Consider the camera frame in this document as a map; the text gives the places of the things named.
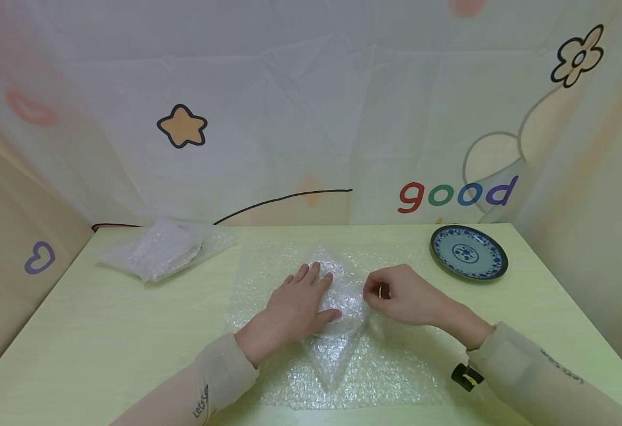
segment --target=yellow flower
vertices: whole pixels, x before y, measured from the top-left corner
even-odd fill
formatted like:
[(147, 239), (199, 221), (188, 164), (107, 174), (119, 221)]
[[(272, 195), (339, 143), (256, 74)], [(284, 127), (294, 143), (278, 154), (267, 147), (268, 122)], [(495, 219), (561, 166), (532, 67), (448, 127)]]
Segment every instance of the yellow flower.
[(562, 82), (568, 88), (576, 83), (581, 72), (588, 72), (596, 67), (605, 54), (604, 49), (597, 46), (604, 29), (602, 24), (598, 24), (585, 39), (574, 37), (567, 40), (557, 51), (560, 63), (552, 71), (551, 80)]

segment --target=plate rim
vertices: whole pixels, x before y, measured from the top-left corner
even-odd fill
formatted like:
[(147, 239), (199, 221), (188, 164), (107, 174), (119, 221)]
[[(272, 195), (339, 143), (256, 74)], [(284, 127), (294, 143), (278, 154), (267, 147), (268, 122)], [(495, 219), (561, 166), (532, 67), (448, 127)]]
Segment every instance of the plate rim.
[[(434, 239), (436, 238), (436, 236), (438, 234), (440, 234), (443, 230), (446, 229), (450, 229), (450, 228), (464, 228), (464, 229), (469, 229), (472, 230), (473, 232), (476, 232), (477, 234), (481, 234), (484, 237), (488, 238), (490, 242), (494, 243), (496, 247), (498, 247), (498, 250), (500, 251), (500, 258), (503, 259), (503, 266), (502, 269), (500, 269), (498, 271), (498, 273), (496, 273), (494, 276), (489, 277), (489, 278), (475, 278), (475, 277), (470, 277), (469, 275), (463, 275), (461, 273), (459, 273), (457, 270), (450, 268), (450, 266), (446, 265), (442, 260), (441, 257), (437, 254), (435, 248), (434, 248)], [(466, 225), (455, 225), (455, 224), (450, 224), (450, 225), (443, 225), (440, 226), (439, 228), (436, 228), (435, 232), (433, 232), (431, 234), (431, 238), (429, 238), (429, 250), (431, 250), (433, 257), (438, 261), (438, 263), (440, 263), (441, 265), (443, 265), (446, 269), (448, 269), (450, 272), (459, 275), (460, 277), (464, 277), (467, 279), (472, 279), (473, 281), (492, 281), (494, 279), (498, 279), (500, 277), (502, 277), (505, 272), (507, 272), (507, 269), (509, 268), (510, 265), (510, 260), (507, 257), (507, 253), (505, 253), (504, 248), (500, 245), (499, 242), (495, 241), (495, 239), (493, 237), (491, 237), (489, 234), (482, 232), (476, 228), (472, 228), (471, 226), (466, 226)]]

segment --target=blue and white plate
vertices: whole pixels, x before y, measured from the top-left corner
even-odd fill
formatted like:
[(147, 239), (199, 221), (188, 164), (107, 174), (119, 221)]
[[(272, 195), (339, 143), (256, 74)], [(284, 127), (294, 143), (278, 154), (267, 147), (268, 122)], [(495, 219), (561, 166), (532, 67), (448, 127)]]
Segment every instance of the blue and white plate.
[(468, 226), (438, 228), (431, 236), (431, 252), (446, 268), (469, 279), (495, 279), (507, 270), (507, 255), (500, 244)]

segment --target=table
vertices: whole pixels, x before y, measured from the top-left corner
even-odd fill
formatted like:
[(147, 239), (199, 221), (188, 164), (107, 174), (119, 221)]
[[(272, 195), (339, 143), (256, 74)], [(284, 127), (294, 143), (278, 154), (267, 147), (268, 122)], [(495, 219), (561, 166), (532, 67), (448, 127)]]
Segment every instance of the table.
[[(485, 317), (504, 320), (622, 404), (622, 361), (509, 224), (478, 224), (507, 251), (492, 285), (471, 285), (426, 259), (424, 277)], [(428, 243), (437, 225), (234, 228), (241, 243)], [(95, 255), (139, 232), (103, 228), (83, 248), (0, 359), (0, 426), (108, 425), (221, 332), (238, 265), (235, 246), (163, 285), (96, 266)], [(218, 324), (205, 327), (205, 324)], [(457, 360), (451, 360), (451, 371)], [(234, 404), (210, 425), (523, 425), (485, 405), (395, 405), (293, 411)]]

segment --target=bubble wrap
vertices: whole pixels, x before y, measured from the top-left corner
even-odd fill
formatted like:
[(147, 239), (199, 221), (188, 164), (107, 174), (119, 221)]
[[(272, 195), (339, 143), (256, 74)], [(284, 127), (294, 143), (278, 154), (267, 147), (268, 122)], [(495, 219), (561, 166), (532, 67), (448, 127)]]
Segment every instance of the bubble wrap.
[(303, 349), (318, 373), (323, 389), (332, 391), (346, 368), (346, 364), (360, 339), (360, 332), (368, 315), (368, 306), (363, 301), (363, 283), (331, 248), (314, 247), (305, 263), (320, 263), (318, 281), (327, 273), (333, 274), (332, 285), (320, 301), (319, 311), (337, 308), (341, 318), (327, 324), (318, 335), (301, 342)]
[(98, 254), (101, 263), (159, 282), (233, 246), (222, 226), (161, 218), (145, 232)]
[[(313, 245), (242, 247), (226, 329), (244, 326), (265, 308), (270, 293), (308, 261)], [(424, 245), (332, 245), (346, 259), (357, 281), (368, 273), (408, 263), (426, 275)], [(244, 394), (244, 404), (283, 405), (293, 409), (343, 409), (397, 404), (466, 405), (488, 398), (486, 386), (473, 393), (450, 380), (467, 355), (457, 341), (435, 328), (397, 324), (369, 310), (335, 389), (325, 389), (303, 344), (290, 344), (260, 367), (259, 380)]]

